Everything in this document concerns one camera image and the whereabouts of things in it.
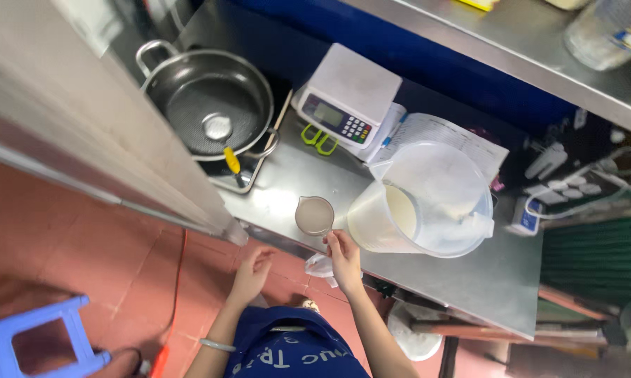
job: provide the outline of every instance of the person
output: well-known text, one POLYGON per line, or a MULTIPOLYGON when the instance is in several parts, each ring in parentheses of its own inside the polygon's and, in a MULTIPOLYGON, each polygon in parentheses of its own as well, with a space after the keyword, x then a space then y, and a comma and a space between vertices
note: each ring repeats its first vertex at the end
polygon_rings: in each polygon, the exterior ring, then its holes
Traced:
MULTIPOLYGON (((362 286, 360 249, 343 230, 323 238, 334 278, 353 310, 373 378, 418 377, 362 286)), ((185 374, 200 377, 368 377, 346 341, 316 311, 253 307, 271 267, 273 247, 241 263, 226 304, 185 374)))

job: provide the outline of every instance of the blue plastic stool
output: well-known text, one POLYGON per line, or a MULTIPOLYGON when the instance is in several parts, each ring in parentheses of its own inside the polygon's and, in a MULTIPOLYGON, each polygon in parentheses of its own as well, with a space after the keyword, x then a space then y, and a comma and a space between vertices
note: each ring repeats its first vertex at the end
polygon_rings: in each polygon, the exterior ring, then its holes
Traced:
POLYGON ((76 296, 60 303, 17 314, 0 320, 0 378, 72 378, 86 377, 110 362, 110 353, 93 353, 84 332, 78 309, 89 303, 89 297, 76 296), (12 348, 14 335, 53 320, 63 320, 77 362, 38 375, 26 375, 19 369, 12 348))

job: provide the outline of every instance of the metal shelf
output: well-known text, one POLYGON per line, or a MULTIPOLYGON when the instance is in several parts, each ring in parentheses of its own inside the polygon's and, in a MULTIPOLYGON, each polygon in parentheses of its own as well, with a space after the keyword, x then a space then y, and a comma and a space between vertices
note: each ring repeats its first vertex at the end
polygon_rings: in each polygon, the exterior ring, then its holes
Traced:
POLYGON ((597 72, 563 45, 576 13, 543 0, 502 0, 491 12, 455 0, 340 0, 495 67, 631 131, 631 63, 597 72))

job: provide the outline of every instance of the woman's left hand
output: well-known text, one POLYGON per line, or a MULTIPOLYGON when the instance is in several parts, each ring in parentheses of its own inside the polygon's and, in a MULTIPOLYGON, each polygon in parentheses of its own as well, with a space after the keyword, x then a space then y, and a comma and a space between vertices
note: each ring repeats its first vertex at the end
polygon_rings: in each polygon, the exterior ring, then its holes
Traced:
POLYGON ((236 271, 234 287, 227 297, 227 303, 245 307, 260 294, 276 252, 279 250, 274 247, 257 247, 244 258, 236 271))

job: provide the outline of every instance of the plastic measuring pitcher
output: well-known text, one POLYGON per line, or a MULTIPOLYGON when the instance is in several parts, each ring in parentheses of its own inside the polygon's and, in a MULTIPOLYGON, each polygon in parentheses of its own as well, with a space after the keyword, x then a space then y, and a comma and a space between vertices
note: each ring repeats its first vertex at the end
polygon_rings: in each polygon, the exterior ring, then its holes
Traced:
POLYGON ((374 182, 348 209, 351 236, 366 250, 452 258, 492 236, 488 183, 460 150, 416 142, 369 169, 374 182))

